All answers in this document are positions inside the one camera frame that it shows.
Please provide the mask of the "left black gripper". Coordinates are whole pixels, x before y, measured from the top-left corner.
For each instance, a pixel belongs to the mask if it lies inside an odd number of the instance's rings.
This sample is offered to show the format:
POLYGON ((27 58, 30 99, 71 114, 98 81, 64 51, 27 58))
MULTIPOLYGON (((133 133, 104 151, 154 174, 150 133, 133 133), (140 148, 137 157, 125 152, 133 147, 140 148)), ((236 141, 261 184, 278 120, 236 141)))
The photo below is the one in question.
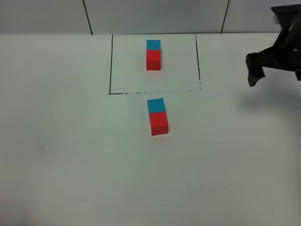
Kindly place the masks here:
POLYGON ((274 45, 264 50, 264 58, 258 53, 250 53, 246 56, 248 68, 248 83, 254 87, 256 83, 265 78, 262 64, 267 68, 274 68, 295 73, 301 72, 301 25, 294 23, 285 31, 282 31, 274 45))

